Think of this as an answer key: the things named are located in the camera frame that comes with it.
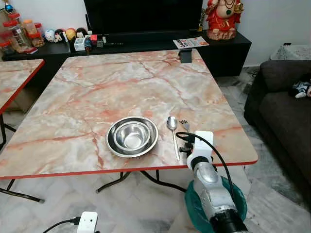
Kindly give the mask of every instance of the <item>marble floor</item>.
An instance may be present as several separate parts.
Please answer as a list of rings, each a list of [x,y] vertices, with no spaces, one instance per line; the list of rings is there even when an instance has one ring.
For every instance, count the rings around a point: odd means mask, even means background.
[[[259,155],[249,166],[229,168],[232,180],[243,191],[248,205],[245,220],[253,233],[305,233],[311,231],[311,215],[255,128],[243,118],[247,95],[243,90],[252,77],[216,79],[236,117]],[[7,124],[17,127],[25,115],[4,114]],[[101,233],[195,233],[188,216],[184,195],[178,190],[150,182],[133,172],[122,183],[99,194],[95,189],[118,178],[118,174],[95,174],[17,180],[13,191],[45,199],[44,204],[0,193],[0,232],[40,233],[56,222],[79,216],[83,211],[99,214]],[[187,169],[160,171],[160,179],[187,187],[191,172]],[[6,187],[8,180],[0,180]],[[76,226],[63,224],[51,233],[73,233]]]

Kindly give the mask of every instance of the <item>booklet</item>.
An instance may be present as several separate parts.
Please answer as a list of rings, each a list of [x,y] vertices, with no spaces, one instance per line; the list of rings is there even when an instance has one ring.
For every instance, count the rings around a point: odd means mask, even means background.
[[[173,42],[179,49],[188,49],[209,45],[209,43],[206,42],[201,36],[196,38],[173,40]]]

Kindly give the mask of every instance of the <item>marble tabletop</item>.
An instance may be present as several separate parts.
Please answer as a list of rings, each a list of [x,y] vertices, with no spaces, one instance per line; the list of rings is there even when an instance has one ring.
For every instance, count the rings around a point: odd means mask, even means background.
[[[158,127],[158,143],[141,157],[120,158],[105,144],[107,129],[127,116],[147,117]],[[64,62],[0,155],[0,177],[184,168],[168,116],[186,119],[192,132],[213,131],[228,165],[258,159],[197,50],[190,64],[180,63],[177,50],[107,54]],[[180,124],[176,131],[183,131]],[[214,164],[221,165],[216,155]]]
[[[43,65],[42,59],[0,62],[0,114]]]

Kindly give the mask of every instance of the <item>metal bowl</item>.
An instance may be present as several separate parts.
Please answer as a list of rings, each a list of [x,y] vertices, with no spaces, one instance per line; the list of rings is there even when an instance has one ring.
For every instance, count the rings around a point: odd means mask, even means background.
[[[149,128],[139,121],[128,121],[124,123],[113,134],[113,141],[116,146],[125,151],[139,150],[149,140]]]
[[[127,122],[139,122],[145,125],[150,131],[150,139],[147,143],[142,146],[140,149],[136,150],[123,150],[120,145],[125,145],[124,143],[120,143],[117,141],[117,131],[121,130]],[[114,135],[116,135],[116,141],[118,142],[119,146],[115,143]],[[158,130],[156,125],[149,119],[142,117],[142,116],[129,116],[126,118],[122,118],[116,123],[114,123],[106,133],[106,144],[111,152],[115,155],[125,158],[132,158],[141,156],[147,152],[149,152],[157,143],[158,139]]]

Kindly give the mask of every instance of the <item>white wall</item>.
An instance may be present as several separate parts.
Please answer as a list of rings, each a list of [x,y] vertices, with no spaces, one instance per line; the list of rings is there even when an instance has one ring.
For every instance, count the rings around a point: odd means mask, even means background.
[[[43,28],[86,28],[86,7],[83,0],[10,0],[22,20],[32,19]]]
[[[284,42],[311,43],[311,0],[242,0],[245,11],[238,31],[252,41],[245,65],[259,65]],[[45,29],[85,27],[83,0],[10,0],[22,19]]]

